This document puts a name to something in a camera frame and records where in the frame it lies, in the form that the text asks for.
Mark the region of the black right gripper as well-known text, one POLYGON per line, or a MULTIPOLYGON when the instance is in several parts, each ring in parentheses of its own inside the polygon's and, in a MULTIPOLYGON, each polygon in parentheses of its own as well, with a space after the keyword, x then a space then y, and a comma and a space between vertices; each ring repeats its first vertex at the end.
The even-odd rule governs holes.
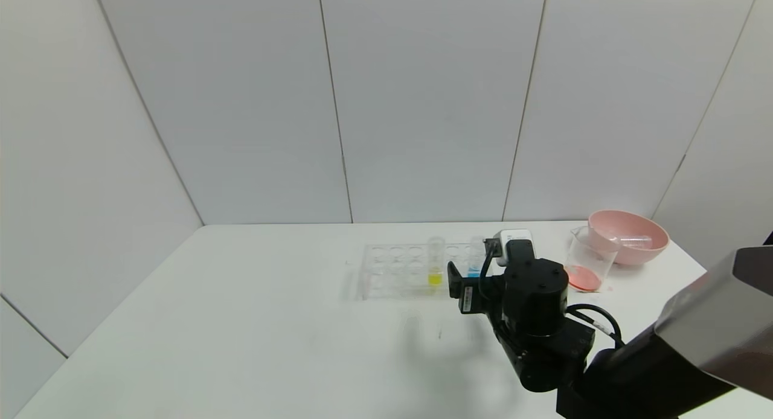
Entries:
POLYGON ((504 276, 462 278, 455 263, 450 260, 447 263, 447 283, 449 296, 459 300, 462 315, 501 312, 504 276))

